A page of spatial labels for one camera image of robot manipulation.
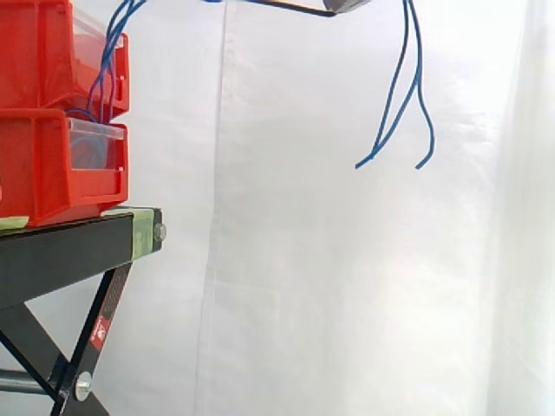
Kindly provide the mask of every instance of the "white backdrop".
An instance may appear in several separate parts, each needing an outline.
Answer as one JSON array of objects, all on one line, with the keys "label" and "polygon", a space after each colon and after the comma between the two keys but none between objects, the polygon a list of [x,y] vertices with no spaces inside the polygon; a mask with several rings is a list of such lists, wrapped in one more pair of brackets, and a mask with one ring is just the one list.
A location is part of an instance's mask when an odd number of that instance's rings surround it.
[{"label": "white backdrop", "polygon": [[[77,3],[107,21],[118,2]],[[416,2],[437,153],[414,169],[411,105],[356,172],[401,0],[330,20],[151,0],[129,27],[131,202],[163,207],[170,234],[134,266],[101,359],[111,413],[553,415],[553,3]],[[66,351],[94,283],[31,305]]]}]

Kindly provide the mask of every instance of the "black metal bar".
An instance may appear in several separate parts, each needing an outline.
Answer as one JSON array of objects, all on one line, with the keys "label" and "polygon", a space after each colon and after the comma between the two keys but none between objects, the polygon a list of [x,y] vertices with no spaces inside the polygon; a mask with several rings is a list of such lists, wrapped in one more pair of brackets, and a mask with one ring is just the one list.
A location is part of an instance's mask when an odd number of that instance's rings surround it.
[{"label": "black metal bar", "polygon": [[2,235],[0,309],[128,263],[132,254],[131,214]]},{"label": "black metal bar", "polygon": [[329,10],[312,9],[311,7],[306,7],[301,4],[284,3],[274,0],[245,0],[248,3],[261,4],[263,6],[276,7],[278,9],[298,11],[306,15],[313,15],[319,17],[335,17],[337,13]]},{"label": "black metal bar", "polygon": [[[95,372],[131,262],[161,249],[165,230],[156,231],[162,230],[162,214],[152,212],[153,224],[144,220],[144,210],[129,209],[72,224],[0,231],[0,342],[28,372],[0,371],[0,391],[46,394],[55,402],[52,416],[108,416],[83,380]],[[150,225],[152,232],[145,231]],[[145,236],[153,236],[152,245]],[[105,270],[68,361],[24,302]]]},{"label": "black metal bar", "polygon": [[55,406],[51,416],[110,416],[110,413],[101,404],[94,394],[90,394],[87,400],[79,402],[68,400],[64,407]]},{"label": "black metal bar", "polygon": [[53,400],[57,400],[54,369],[67,360],[23,303],[0,309],[0,342]]},{"label": "black metal bar", "polygon": [[0,370],[0,392],[46,395],[28,373],[10,370]]},{"label": "black metal bar", "polygon": [[[52,411],[53,415],[71,414],[68,413],[68,411],[71,411],[70,409],[81,409],[82,406],[90,406],[91,409],[96,409],[96,412],[101,408],[101,404],[95,403],[95,399],[92,399],[93,404],[89,404],[90,397],[83,403],[79,402],[74,393],[75,383],[79,374],[87,372],[94,375],[95,373],[96,364],[104,348],[104,342],[108,337],[121,294],[125,289],[131,265],[131,263],[125,264],[117,269],[110,270],[104,275],[101,287],[96,294],[93,306],[75,347],[75,352],[69,365],[70,370],[65,374],[63,382],[59,386],[60,397],[63,398],[63,401],[55,404]],[[86,410],[81,410],[81,412],[82,414],[87,414]]]}]

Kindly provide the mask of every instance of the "red plastic storage bin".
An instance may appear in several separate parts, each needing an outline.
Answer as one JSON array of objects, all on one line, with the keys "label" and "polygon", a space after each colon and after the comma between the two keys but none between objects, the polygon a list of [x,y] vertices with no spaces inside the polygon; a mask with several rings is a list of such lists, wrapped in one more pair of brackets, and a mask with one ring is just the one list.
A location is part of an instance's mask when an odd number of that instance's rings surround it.
[{"label": "red plastic storage bin", "polygon": [[[69,0],[0,0],[0,108],[87,108],[106,29]],[[114,116],[129,110],[128,38],[114,52]],[[108,114],[112,78],[104,78]],[[100,88],[91,113],[98,120]]]},{"label": "red plastic storage bin", "polygon": [[62,110],[0,110],[0,218],[97,217],[128,195],[127,129]]}]

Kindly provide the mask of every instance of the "green tape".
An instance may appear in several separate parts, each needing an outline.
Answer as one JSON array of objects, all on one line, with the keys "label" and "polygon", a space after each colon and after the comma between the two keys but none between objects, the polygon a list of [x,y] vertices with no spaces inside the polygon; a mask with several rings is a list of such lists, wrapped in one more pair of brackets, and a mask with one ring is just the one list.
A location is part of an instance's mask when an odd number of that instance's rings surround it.
[{"label": "green tape", "polygon": [[154,211],[142,209],[115,209],[104,212],[103,217],[133,214],[133,260],[153,252]]},{"label": "green tape", "polygon": [[0,231],[20,230],[29,223],[29,217],[7,217],[0,218]]}]

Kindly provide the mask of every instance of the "transparent bin window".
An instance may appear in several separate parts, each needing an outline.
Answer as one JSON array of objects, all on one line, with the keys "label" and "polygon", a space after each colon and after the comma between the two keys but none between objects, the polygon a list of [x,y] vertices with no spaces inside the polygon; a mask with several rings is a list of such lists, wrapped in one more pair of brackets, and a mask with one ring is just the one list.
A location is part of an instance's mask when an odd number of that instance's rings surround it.
[{"label": "transparent bin window", "polygon": [[[73,35],[75,47],[75,59],[92,68],[101,67],[102,52],[106,44],[107,26],[97,22],[87,13],[73,8]],[[123,47],[123,39],[120,37],[116,48]]]},{"label": "transparent bin window", "polygon": [[71,166],[74,169],[121,170],[121,146],[125,132],[78,119],[69,119]]}]

